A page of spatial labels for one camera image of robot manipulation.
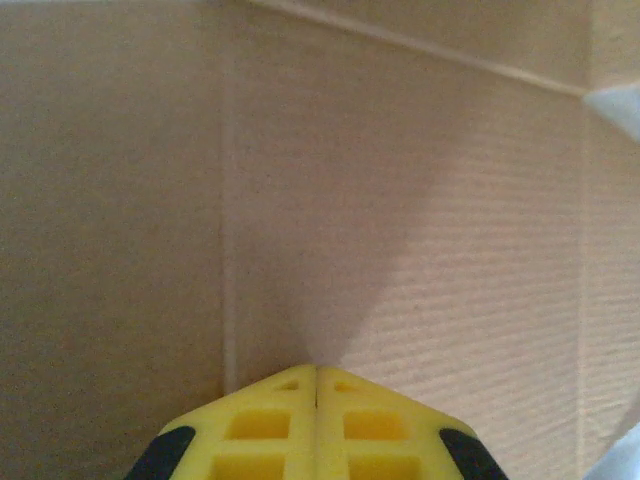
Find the textured wall panel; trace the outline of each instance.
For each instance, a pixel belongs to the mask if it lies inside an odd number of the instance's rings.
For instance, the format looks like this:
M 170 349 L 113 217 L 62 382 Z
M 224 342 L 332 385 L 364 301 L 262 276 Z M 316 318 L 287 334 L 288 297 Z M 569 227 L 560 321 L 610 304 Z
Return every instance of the textured wall panel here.
M 219 393 L 213 18 L 0 8 L 2 478 L 118 478 Z
M 576 474 L 579 100 L 249 9 L 227 218 L 238 373 L 338 364 Z
M 590 0 L 256 2 L 313 7 L 560 82 L 588 82 Z
M 640 80 L 640 0 L 594 0 L 591 81 L 597 88 Z
M 640 146 L 590 118 L 583 468 L 640 421 Z

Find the yellow plastic object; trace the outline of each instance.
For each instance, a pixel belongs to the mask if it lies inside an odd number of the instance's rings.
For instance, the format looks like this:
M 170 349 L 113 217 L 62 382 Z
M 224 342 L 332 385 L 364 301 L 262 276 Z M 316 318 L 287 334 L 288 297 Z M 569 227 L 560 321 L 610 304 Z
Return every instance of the yellow plastic object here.
M 125 480 L 489 479 L 506 476 L 463 422 L 303 365 L 175 419 Z

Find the wall seam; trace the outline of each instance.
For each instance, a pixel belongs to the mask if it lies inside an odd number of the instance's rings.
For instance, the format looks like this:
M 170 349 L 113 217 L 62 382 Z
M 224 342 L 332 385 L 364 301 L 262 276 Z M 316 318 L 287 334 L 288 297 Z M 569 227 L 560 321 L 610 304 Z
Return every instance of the wall seam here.
M 577 384 L 578 384 L 578 398 L 577 398 L 577 436 L 578 441 L 576 444 L 576 462 L 577 462 L 577 476 L 582 477 L 582 471 L 584 468 L 584 431 L 585 431 L 585 407 L 584 407 L 584 393 L 585 393 L 585 322 L 586 322 L 586 302 L 587 302 L 587 249 L 588 249 L 588 235 L 589 235 L 589 112 L 587 107 L 582 107 L 582 179 L 580 188 L 580 301 L 578 305 L 578 370 L 577 370 Z
M 230 2 L 221 5 L 222 30 L 222 360 L 223 393 L 235 391 L 238 386 L 238 359 L 236 338 L 236 262 L 234 256 L 235 228 L 233 223 L 233 181 L 235 160 L 233 149 L 235 121 L 235 52 L 233 32 L 235 12 Z
M 322 9 L 301 5 L 291 0 L 248 0 L 254 5 L 275 10 L 303 20 L 319 23 L 351 33 L 363 35 L 396 47 L 421 52 L 440 59 L 455 62 L 469 68 L 483 70 L 511 80 L 573 97 L 582 97 L 588 92 L 587 88 L 565 84 L 551 80 L 519 68 L 509 67 L 500 63 L 483 60 L 473 55 L 467 55 L 453 48 L 438 45 L 427 40 L 418 40 L 409 35 L 403 35 L 382 27 L 327 12 Z

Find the white object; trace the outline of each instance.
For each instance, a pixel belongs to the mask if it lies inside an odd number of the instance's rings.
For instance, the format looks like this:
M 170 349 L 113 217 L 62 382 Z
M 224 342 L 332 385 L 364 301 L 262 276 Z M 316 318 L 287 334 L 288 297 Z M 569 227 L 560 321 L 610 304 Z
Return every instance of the white object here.
M 596 90 L 584 102 L 640 142 L 640 83 Z
M 584 480 L 640 480 L 640 423 L 611 447 Z

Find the beige wall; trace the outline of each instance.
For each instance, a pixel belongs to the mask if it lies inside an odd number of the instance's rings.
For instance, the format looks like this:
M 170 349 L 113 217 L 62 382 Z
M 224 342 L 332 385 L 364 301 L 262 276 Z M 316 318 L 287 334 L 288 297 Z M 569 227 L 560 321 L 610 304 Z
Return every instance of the beige wall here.
M 221 391 L 214 17 L 0 7 L 2 478 L 117 478 Z
M 640 1 L 593 0 L 594 88 L 640 81 Z
M 594 88 L 640 80 L 640 2 L 594 0 Z M 640 421 L 640 146 L 595 115 L 585 142 L 581 463 Z
M 589 2 L 259 3 L 1 7 L 0 473 L 120 475 L 223 376 L 312 361 L 577 478 L 639 363 Z

